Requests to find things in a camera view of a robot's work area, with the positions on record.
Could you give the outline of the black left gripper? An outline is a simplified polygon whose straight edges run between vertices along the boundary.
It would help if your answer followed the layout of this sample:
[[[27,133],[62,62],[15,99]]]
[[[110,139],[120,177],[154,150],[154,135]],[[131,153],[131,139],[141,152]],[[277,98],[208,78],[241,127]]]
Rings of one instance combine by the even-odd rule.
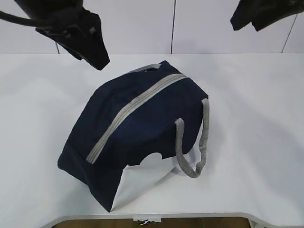
[[[86,10],[81,3],[57,9],[47,16],[52,24],[35,30],[57,42],[77,60],[84,59],[96,70],[103,70],[109,63],[101,32],[100,17]],[[83,40],[83,48],[75,40]]]

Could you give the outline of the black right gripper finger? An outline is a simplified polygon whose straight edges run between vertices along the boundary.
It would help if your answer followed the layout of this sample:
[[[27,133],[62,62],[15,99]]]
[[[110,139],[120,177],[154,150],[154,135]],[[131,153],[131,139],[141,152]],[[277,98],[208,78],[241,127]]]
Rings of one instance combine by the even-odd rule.
[[[252,25],[256,31],[260,31],[281,19],[303,11],[303,0],[263,0],[252,19]]]
[[[240,30],[249,24],[256,15],[258,6],[258,0],[240,0],[230,19],[233,30]]]

